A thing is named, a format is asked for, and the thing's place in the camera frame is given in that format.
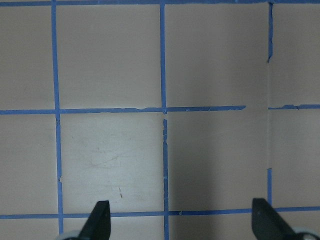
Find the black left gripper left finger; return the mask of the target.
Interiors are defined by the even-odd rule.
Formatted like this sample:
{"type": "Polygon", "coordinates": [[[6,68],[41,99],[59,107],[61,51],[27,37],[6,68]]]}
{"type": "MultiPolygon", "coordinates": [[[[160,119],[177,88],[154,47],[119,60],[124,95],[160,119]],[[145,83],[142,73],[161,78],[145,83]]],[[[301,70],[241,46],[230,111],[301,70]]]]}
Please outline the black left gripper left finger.
{"type": "Polygon", "coordinates": [[[78,240],[108,240],[111,236],[111,212],[108,200],[98,201],[81,229],[78,240]]]}

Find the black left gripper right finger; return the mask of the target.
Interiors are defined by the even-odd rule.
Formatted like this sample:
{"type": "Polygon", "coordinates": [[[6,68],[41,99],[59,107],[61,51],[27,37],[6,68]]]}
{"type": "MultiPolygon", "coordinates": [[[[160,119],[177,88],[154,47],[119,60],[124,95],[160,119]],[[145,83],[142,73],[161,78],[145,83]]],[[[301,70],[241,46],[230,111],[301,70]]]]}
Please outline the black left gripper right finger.
{"type": "Polygon", "coordinates": [[[257,240],[299,240],[300,235],[272,208],[264,198],[254,198],[251,228],[257,240]]]}

